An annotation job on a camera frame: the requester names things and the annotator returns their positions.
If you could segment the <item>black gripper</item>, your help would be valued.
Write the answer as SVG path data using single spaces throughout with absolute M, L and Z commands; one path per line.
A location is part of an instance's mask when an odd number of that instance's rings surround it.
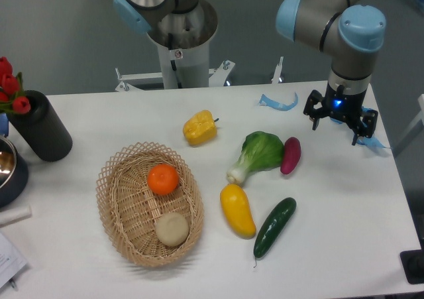
M 346 124 L 350 130 L 356 131 L 352 138 L 352 146 L 355 146 L 359 135 L 370 137 L 376 126 L 370 127 L 367 133 L 360 126 L 366 91 L 354 95 L 348 95 L 345 91 L 344 85 L 339 85 L 334 90 L 329 84 L 327 84 L 325 95 L 313 90 L 306 100 L 303 113 L 310 118 L 314 131 L 318 128 L 320 119 L 326 117 Z

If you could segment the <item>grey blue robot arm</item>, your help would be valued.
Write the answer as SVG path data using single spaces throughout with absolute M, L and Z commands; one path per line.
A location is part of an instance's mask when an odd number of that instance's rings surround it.
M 369 139 L 378 114 L 362 103 L 384 43 L 386 18 L 359 1 L 284 0 L 276 30 L 332 58 L 326 92 L 311 92 L 305 103 L 313 124 L 330 117 L 346 124 L 355 139 Z M 113 6 L 129 28 L 157 46 L 165 88 L 209 86 L 209 44 L 218 20 L 207 1 L 114 0 Z

